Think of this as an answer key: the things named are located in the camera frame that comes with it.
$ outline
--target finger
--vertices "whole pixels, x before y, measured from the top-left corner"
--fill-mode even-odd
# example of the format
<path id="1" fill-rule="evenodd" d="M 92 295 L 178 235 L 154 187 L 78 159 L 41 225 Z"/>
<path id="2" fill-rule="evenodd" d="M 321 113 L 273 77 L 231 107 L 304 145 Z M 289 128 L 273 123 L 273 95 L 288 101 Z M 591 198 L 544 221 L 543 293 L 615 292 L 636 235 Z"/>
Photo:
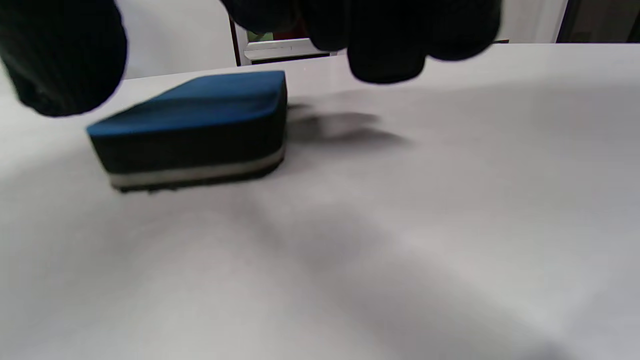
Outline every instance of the finger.
<path id="1" fill-rule="evenodd" d="M 349 66 L 369 83 L 397 83 L 414 78 L 424 67 L 419 1 L 353 0 Z"/>
<path id="2" fill-rule="evenodd" d="M 221 0 L 231 18 L 254 33 L 291 29 L 297 20 L 293 0 Z"/>
<path id="3" fill-rule="evenodd" d="M 104 103 L 120 84 L 127 60 L 116 5 L 50 1 L 32 11 L 25 3 L 6 2 L 7 11 L 0 12 L 0 55 L 19 100 L 52 117 Z"/>
<path id="4" fill-rule="evenodd" d="M 438 0 L 431 12 L 429 54 L 464 60 L 489 47 L 500 28 L 501 0 Z"/>
<path id="5" fill-rule="evenodd" d="M 300 0 L 300 12 L 314 46 L 338 51 L 348 44 L 348 0 Z"/>

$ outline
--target white surface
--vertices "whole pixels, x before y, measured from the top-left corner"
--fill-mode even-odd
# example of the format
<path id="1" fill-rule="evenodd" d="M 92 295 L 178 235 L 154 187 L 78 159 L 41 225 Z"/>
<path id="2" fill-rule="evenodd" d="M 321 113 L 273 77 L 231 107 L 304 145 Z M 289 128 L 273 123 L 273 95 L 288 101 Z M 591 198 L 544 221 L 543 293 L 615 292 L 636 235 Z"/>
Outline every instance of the white surface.
<path id="1" fill-rule="evenodd" d="M 117 0 L 129 39 L 127 78 L 236 66 L 218 0 Z"/>
<path id="2" fill-rule="evenodd" d="M 112 191 L 83 128 L 212 72 L 67 120 L 4 95 L 0 359 L 637 359 L 639 56 L 498 45 L 397 86 L 342 56 L 234 68 L 285 69 L 292 126 L 372 129 L 151 196 Z"/>
<path id="3" fill-rule="evenodd" d="M 502 0 L 498 39 L 513 43 L 554 43 L 567 0 Z"/>

